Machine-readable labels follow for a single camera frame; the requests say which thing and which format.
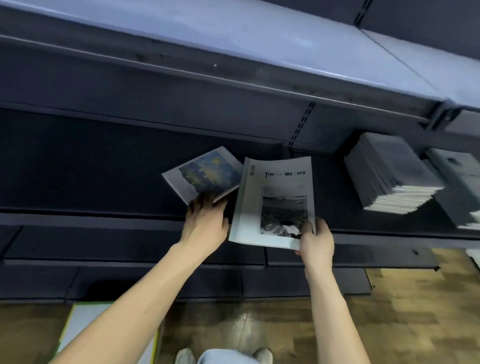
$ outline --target shoe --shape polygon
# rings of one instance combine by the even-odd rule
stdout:
[[[175,357],[175,364],[197,364],[190,348],[179,350]]]
[[[252,355],[260,364],[273,364],[273,354],[268,348],[258,349]]]

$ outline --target hand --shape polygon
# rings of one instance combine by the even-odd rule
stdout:
[[[180,243],[191,247],[194,254],[205,260],[225,241],[228,231],[228,218],[223,217],[227,200],[213,205],[215,195],[199,195],[187,208],[185,225]]]
[[[300,250],[296,251],[305,264],[305,275],[311,283],[312,279],[332,274],[334,241],[333,235],[322,218],[316,221],[317,234],[313,234],[312,224],[305,221],[301,227]]]

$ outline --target wooden floor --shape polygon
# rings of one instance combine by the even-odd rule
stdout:
[[[463,251],[435,250],[442,269],[370,269],[372,296],[347,302],[372,363],[480,363],[480,273]],[[0,362],[46,364],[67,318],[66,305],[0,306]],[[275,363],[314,363],[309,300],[172,307],[157,364],[190,346],[251,353],[267,346]]]

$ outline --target person's left hand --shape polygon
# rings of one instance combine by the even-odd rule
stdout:
[[[215,195],[199,195],[187,208],[180,243],[191,247],[194,254],[207,258],[225,241],[228,218],[223,217],[227,200],[213,205]]]

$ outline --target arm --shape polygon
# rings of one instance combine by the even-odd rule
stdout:
[[[137,284],[73,339],[51,364],[133,364],[145,351],[180,288],[227,237],[226,201],[197,198],[181,240]]]
[[[310,285],[313,325],[317,338],[318,362],[322,364],[370,364],[347,303],[332,272],[334,241],[322,219],[302,226],[300,251]]]

